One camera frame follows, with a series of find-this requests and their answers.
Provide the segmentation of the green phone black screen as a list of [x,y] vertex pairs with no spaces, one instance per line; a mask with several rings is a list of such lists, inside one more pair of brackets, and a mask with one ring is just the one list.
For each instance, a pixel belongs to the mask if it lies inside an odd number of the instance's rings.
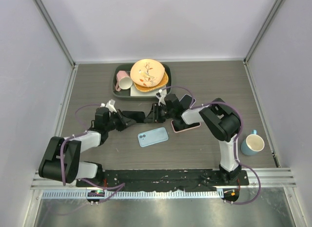
[[142,111],[122,111],[122,114],[125,117],[136,121],[138,124],[144,123],[146,118],[145,113]]

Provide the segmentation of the light blue phone case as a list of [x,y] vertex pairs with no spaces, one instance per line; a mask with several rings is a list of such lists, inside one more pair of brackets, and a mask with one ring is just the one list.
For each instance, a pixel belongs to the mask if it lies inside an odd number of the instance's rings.
[[139,133],[137,138],[141,147],[147,147],[157,143],[165,142],[168,140],[169,136],[166,129],[164,127],[160,127]]

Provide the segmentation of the lilac phone case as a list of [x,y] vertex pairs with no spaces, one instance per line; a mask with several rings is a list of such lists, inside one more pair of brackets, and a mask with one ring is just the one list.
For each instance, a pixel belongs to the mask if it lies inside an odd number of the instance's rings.
[[196,99],[192,98],[192,103],[190,104],[190,107],[192,107],[196,103]]

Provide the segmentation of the blue phone black screen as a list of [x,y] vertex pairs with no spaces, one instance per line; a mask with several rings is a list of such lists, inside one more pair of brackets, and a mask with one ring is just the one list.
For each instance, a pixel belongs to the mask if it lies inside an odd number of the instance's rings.
[[181,103],[182,107],[184,109],[188,109],[190,107],[190,104],[192,103],[192,97],[188,94],[185,94],[179,102]]

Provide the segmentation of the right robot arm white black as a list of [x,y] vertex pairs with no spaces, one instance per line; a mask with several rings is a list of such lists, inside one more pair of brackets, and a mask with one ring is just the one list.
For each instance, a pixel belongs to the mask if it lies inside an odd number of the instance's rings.
[[171,119],[175,132],[189,130],[204,123],[218,140],[220,147],[218,181],[227,186],[236,182],[241,172],[236,149],[241,130],[241,119],[238,113],[221,98],[194,106],[195,100],[190,95],[184,95],[180,100],[175,94],[165,97],[157,94],[157,97],[159,102],[152,105],[144,122],[163,123]]

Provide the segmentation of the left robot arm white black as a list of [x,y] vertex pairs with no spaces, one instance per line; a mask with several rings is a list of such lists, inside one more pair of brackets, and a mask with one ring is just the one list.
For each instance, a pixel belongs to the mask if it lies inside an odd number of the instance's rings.
[[123,131],[136,123],[119,109],[112,111],[106,107],[98,108],[88,130],[67,138],[54,136],[50,139],[39,165],[39,176],[60,181],[64,185],[74,180],[87,179],[92,187],[101,186],[104,181],[100,171],[102,166],[82,162],[80,154],[104,144],[110,131]]

